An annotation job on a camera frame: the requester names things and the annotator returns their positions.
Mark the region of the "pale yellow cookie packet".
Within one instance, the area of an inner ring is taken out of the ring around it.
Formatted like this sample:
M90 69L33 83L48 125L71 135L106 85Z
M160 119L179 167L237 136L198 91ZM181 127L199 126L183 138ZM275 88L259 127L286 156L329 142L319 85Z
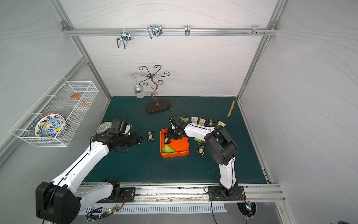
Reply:
M220 125L222 127L226 126L226 124L224 122L220 121L220 120L218 121L218 125Z

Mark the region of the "metal double hook left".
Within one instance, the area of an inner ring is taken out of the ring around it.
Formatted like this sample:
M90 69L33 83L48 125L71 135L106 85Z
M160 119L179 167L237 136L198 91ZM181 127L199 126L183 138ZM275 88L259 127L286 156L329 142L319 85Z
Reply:
M129 41L131 40L131 35L125 29L120 33L120 37L116 39L117 47L120 48L122 45L124 49L127 48Z

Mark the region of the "wooden knife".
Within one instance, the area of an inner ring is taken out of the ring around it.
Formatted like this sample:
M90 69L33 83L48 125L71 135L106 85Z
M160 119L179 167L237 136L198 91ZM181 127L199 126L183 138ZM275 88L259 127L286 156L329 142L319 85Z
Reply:
M233 102L232 102L232 104L230 106L230 110L229 110L228 115L227 115L228 118L231 116L234 107L235 107L235 100L233 100Z

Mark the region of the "black cookie packet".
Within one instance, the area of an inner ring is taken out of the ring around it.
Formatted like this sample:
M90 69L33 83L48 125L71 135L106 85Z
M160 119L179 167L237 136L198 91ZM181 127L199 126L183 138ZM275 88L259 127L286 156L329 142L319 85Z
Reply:
M214 119L209 119L208 127L214 127L214 124L215 124L215 120Z
M206 143L201 141L198 143L198 149L197 149L197 155L203 157L205 155L204 149L205 149Z

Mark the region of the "blue yellow painted plate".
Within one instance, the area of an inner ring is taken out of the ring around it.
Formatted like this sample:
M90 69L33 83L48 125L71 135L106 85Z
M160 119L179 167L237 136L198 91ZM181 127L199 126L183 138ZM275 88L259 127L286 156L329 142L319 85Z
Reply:
M59 138L65 135L69 127L70 124L64 115L48 113L35 125L34 134L38 138Z

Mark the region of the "brown metal glass stand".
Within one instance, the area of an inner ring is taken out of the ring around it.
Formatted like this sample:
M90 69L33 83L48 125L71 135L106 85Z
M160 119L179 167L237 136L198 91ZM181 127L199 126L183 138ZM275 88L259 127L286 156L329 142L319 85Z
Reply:
M148 86L148 81L151 81L153 83L153 85L151 87L152 88L151 97L154 99L154 101L151 101L151 102L149 102L149 103L147 103L145 105L145 110L148 113L161 112L161 111L169 109L169 107L171 106L170 100L168 100L168 99L158 99L157 98L157 96L158 96L158 87L164 83L159 78L170 76L170 72L168 72L168 71L164 71L163 75L157 75L158 72L161 70L161 68L162 68L161 65L155 65L154 69L157 69L157 71L155 73L151 73L147 66L140 66L139 67L139 71L146 70L148 72L147 75L142 75L141 74L141 76L146 77L146 79L140 81L139 85L141 87L146 87L146 86Z

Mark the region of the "white cookie packet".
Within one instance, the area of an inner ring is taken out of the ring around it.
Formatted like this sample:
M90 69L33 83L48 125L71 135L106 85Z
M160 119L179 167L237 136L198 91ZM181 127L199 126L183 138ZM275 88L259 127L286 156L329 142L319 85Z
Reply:
M198 120L199 120L198 117L195 117L195 116L192 116L192 117L191 117L191 121L192 121L193 123L195 123L195 124L198 124Z

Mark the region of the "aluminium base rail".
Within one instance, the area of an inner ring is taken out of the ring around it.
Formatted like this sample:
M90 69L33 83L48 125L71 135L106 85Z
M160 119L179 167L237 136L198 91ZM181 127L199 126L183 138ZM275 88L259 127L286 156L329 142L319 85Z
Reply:
M134 203L206 203L209 202L209 186L215 183L121 183L122 188L135 188ZM278 184L239 184L251 202L285 202Z

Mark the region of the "green patterned ceramic bowl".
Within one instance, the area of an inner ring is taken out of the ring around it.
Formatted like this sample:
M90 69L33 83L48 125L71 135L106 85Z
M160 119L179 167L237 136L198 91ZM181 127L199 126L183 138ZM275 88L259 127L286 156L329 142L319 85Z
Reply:
M104 122L100 124L97 128L97 134L108 133L108 131L112 128L112 124L112 122Z

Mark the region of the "black drycake packet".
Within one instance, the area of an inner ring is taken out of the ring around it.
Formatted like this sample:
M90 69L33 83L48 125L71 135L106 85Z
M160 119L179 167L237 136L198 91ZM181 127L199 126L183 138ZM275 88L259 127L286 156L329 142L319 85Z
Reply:
M149 132L147 132L147 141L148 141L148 142L155 141L154 131L149 131Z

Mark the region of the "aluminium top rail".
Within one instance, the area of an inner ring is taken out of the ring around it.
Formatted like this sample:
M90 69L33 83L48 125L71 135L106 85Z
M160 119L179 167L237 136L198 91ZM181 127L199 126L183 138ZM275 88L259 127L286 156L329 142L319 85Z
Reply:
M125 29L131 37L147 36L147 28L144 29ZM195 28L190 26L190 36L241 36L243 32L250 32L249 28ZM123 29L66 29L62 32L65 36L120 36ZM160 36L185 36L185 26L180 28L162 28L163 34ZM269 28L259 28L261 32L267 32L267 35L276 35L278 30L275 26Z

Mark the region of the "metal double hook middle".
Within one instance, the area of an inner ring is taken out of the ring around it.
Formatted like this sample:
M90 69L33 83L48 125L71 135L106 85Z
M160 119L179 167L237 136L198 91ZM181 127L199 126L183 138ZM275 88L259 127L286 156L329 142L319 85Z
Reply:
M159 37L160 35L163 34L162 28L160 25L149 25L147 27L147 31L149 33L149 36L151 39L153 39L153 37Z

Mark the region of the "orange plastic storage box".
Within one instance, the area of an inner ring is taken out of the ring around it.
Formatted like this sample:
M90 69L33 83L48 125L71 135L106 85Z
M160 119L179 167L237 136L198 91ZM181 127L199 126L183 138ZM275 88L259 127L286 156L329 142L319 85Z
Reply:
M160 131L160 154L163 158L170 157L179 157L179 156L187 156L189 155L190 147L188 138L184 137L181 140L171 140L171 143L168 144L171 148L175 149L174 153L162 153L161 149L164 144L164 133L167 133L168 129L162 129Z

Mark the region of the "metal single hook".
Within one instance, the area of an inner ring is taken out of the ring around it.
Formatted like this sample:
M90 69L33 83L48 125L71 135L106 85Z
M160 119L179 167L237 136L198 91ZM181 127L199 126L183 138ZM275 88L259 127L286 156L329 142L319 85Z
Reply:
M190 36L190 26L189 25L185 26L185 36Z

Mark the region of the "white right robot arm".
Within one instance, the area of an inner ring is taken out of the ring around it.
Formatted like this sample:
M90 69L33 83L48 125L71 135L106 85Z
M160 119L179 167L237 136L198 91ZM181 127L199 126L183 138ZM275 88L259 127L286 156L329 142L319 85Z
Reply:
M230 191L237 184L235 176L237 144L225 127L220 125L203 127L187 122L182 126L173 126L168 129L167 136L171 140L181 140L187 137L205 142L211 157L219 165L220 186Z

